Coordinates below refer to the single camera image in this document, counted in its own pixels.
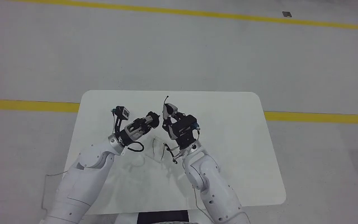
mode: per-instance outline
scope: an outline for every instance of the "yellow floor stripe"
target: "yellow floor stripe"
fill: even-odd
[[[79,103],[0,100],[0,110],[77,113]],[[267,121],[358,124],[358,114],[315,114],[265,111]]]
[[[77,113],[79,104],[74,102],[39,102],[0,100],[1,110],[52,111]]]
[[[78,2],[78,1],[70,1],[70,0],[10,0],[10,1],[43,3],[43,4],[58,4],[58,5],[64,5],[64,6],[77,6],[77,7],[89,7],[89,8],[105,8],[108,10],[125,10],[125,11],[154,12],[154,13],[165,13],[165,14],[175,14],[175,15],[228,18],[228,19],[232,19],[232,20],[250,20],[250,21],[256,21],[256,22],[275,22],[275,23],[280,23],[280,24],[335,27],[335,28],[342,28],[342,29],[358,29],[358,25],[341,24],[341,23],[337,23],[337,22],[295,20],[292,18],[270,18],[270,17],[239,15],[239,14],[230,14],[230,13],[192,11],[192,10],[176,10],[176,9],[171,9],[171,8],[127,6],[127,5],[122,5],[122,4],[108,4],[108,3],[98,3],[98,2]]]

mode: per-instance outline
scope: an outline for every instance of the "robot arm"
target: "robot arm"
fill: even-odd
[[[136,119],[120,130],[121,121],[128,120],[129,112],[124,107],[117,107],[112,113],[117,116],[115,133],[102,143],[91,144],[81,150],[56,191],[52,210],[45,219],[46,224],[79,223],[97,199],[113,165],[114,156],[121,155],[125,146],[159,125],[159,116],[149,112],[145,118]]]
[[[201,200],[212,220],[215,223],[249,224],[235,191],[220,175],[218,164],[201,145],[199,137],[194,138],[193,130],[200,134],[196,118],[178,112],[176,106],[166,104],[165,101],[163,118],[162,127],[180,149],[173,161],[182,157],[185,174],[193,187],[200,190]]]

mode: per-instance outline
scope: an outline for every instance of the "small black square on floor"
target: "small black square on floor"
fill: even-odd
[[[292,17],[291,12],[282,12],[284,17]]]

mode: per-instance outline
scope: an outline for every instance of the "white table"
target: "white table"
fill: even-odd
[[[285,201],[286,191],[261,102],[251,92],[88,91],[82,96],[65,170],[83,147],[99,143],[111,134],[112,108],[121,105],[130,111],[129,120],[122,123],[124,127],[149,111],[162,115],[167,95],[167,102],[176,105],[180,112],[197,118],[200,142],[221,164],[222,175],[235,189],[242,206]],[[154,135],[175,145],[161,124],[140,139],[146,142],[144,152],[126,151],[124,156],[115,158],[105,185],[87,214],[196,209],[194,192],[181,160],[175,165],[168,152],[161,163],[147,156],[152,150],[148,141]]]

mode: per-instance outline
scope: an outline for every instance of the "gray floor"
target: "gray floor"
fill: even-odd
[[[116,3],[358,23],[356,1]],[[265,110],[358,113],[357,30],[4,1],[0,30],[2,99],[79,102],[90,89],[252,91]],[[0,111],[1,223],[43,217],[44,175],[63,171],[76,115]],[[252,223],[357,223],[358,125],[268,128],[287,200],[247,208]],[[49,179],[46,207],[59,181]]]

